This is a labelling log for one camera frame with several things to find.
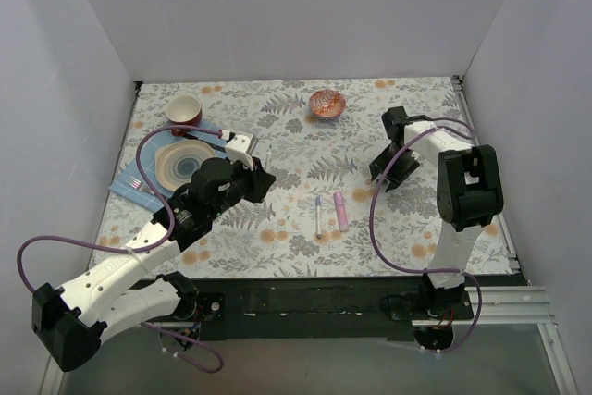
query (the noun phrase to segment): fork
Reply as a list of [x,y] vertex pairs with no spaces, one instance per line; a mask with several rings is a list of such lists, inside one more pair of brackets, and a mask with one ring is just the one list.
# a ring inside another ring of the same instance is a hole
[[128,185],[137,191],[141,191],[142,193],[150,193],[150,194],[154,194],[154,192],[152,191],[152,189],[150,187],[148,187],[146,184],[144,184],[141,180],[139,180],[138,178],[134,178],[133,176],[130,176],[126,182],[128,183]]

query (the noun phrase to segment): leaf pattern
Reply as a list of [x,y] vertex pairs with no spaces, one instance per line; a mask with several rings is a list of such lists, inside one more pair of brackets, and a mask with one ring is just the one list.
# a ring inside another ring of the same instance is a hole
[[[323,89],[346,97],[340,118],[318,121],[311,115],[308,98]],[[390,106],[403,105],[410,115],[462,116],[446,78],[144,84],[131,120],[137,125],[129,128],[120,168],[132,162],[135,147],[148,131],[167,122],[165,106],[179,94],[198,97],[205,120],[254,133],[259,140],[254,155],[265,164],[270,153],[265,169],[277,181],[263,204],[235,205],[217,219],[212,232],[153,270],[152,278],[175,270],[190,278],[397,275],[376,257],[368,233],[376,185],[369,180],[368,165],[389,143],[381,115]],[[414,268],[429,264],[440,230],[436,170],[419,160],[420,168],[397,190],[380,193],[375,213],[383,254]],[[333,204],[337,190],[343,191],[350,220],[346,233],[337,227]],[[316,196],[322,197],[320,240],[315,236]],[[150,217],[148,211],[110,194],[98,239],[107,245],[123,243]],[[469,270],[508,273],[505,245],[496,219],[478,239]],[[93,252],[91,265],[108,255]]]

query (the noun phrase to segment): cup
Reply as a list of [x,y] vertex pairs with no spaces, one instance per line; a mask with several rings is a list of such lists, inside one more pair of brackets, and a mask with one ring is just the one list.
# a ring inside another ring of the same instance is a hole
[[[166,117],[173,124],[198,126],[202,121],[202,103],[194,96],[177,96],[166,106]],[[173,129],[173,136],[183,136],[187,130]]]

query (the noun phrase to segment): pink marker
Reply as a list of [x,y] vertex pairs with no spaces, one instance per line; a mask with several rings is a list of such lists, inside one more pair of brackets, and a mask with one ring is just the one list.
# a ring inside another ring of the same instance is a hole
[[337,212],[337,222],[340,231],[348,231],[350,225],[348,224],[348,215],[345,213],[345,201],[343,200],[343,193],[336,191],[333,193],[333,201],[335,201],[335,211]]

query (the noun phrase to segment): round plate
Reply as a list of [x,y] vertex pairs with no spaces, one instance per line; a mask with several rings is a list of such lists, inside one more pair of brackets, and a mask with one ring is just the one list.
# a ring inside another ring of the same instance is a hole
[[191,182],[191,175],[210,157],[216,157],[216,153],[201,141],[181,141],[161,147],[156,150],[156,178],[164,188],[175,191]]
[[311,96],[308,106],[317,117],[332,119],[345,110],[345,97],[340,92],[321,90]]

